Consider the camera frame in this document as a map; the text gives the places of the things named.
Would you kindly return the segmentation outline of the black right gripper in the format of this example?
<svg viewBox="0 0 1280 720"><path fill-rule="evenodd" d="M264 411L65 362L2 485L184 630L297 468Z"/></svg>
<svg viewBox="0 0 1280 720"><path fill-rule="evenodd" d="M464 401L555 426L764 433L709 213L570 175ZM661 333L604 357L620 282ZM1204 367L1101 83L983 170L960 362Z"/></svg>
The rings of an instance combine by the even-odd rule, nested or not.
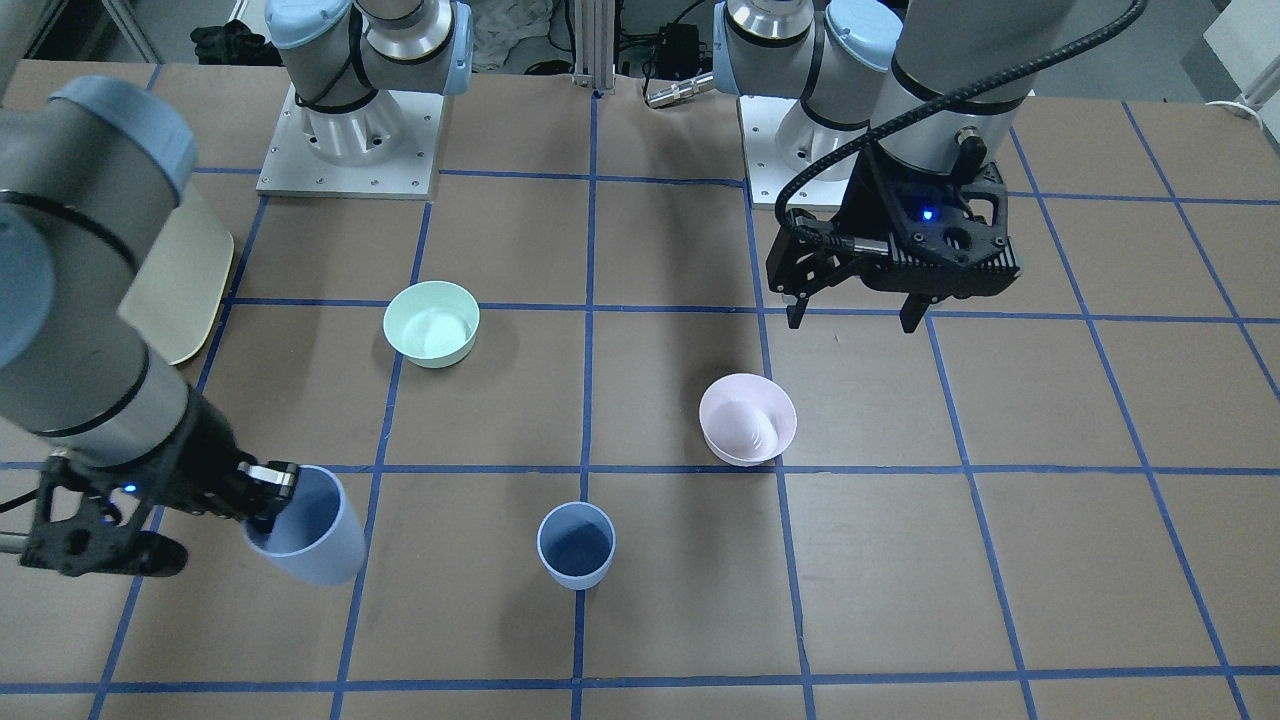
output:
<svg viewBox="0 0 1280 720"><path fill-rule="evenodd" d="M243 521L248 533L270 536L298 478L296 462L260 462L243 451L229 421L192 395L172 434L138 460L92 468L67 451L46 459L20 565L64 577L174 577L189 553L148 529L155 509Z"/></svg>

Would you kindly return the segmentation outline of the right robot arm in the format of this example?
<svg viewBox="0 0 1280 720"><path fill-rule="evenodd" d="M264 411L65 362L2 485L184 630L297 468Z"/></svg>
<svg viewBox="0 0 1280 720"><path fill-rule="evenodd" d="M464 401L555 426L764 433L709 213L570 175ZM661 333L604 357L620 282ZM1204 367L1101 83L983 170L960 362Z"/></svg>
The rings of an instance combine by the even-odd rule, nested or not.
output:
<svg viewBox="0 0 1280 720"><path fill-rule="evenodd" d="M462 1L270 1L291 77L265 193L425 199L439 101L463 94ZM364 565L346 489L323 468L257 460L120 305L195 170L192 129L155 95L74 78L37 111L3 113L3 416L52 447L35 506L4 533L26 568L173 577L183 544L156 507L237 521L289 574L340 584Z"/></svg>

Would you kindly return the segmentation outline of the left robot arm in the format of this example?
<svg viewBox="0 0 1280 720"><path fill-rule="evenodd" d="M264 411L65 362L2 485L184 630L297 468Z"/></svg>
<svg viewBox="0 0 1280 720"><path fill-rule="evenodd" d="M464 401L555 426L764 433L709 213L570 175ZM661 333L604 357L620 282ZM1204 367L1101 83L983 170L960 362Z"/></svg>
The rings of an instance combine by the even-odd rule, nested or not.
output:
<svg viewBox="0 0 1280 720"><path fill-rule="evenodd" d="M716 86L785 97L835 141L773 197L768 284L797 328L815 293L856 278L904 297L914 332L947 299L1021 274L995 154L1061 44L1070 1L721 1Z"/></svg>

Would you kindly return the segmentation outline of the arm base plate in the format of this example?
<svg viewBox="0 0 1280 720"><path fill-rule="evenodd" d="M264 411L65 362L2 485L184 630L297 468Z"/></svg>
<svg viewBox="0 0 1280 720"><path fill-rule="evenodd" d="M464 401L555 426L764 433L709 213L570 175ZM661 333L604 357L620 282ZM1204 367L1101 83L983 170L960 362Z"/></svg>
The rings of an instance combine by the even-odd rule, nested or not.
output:
<svg viewBox="0 0 1280 720"><path fill-rule="evenodd" d="M346 114L285 92L256 190L273 197L433 199L448 97L381 91Z"/></svg>
<svg viewBox="0 0 1280 720"><path fill-rule="evenodd" d="M865 133L835 129L812 119L799 100L742 96L739 99L742 150L751 202L756 209L773 208L783 187L814 161ZM801 187L791 200L810 211L838 209L856 164L850 155Z"/></svg>

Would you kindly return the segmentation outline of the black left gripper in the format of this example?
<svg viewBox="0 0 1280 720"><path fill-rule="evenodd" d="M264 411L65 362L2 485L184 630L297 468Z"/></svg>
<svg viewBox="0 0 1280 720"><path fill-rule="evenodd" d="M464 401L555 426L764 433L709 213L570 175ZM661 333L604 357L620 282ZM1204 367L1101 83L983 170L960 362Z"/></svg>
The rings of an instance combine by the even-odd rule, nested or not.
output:
<svg viewBox="0 0 1280 720"><path fill-rule="evenodd" d="M1021 275L1009 231L1009 193L983 140L959 140L941 174L872 146L859 154L835 217L788 211L765 260L768 286L787 296L787 327L803 324L810 297L856 277L879 292L908 293L900 309L913 334L933 299L989 297Z"/></svg>

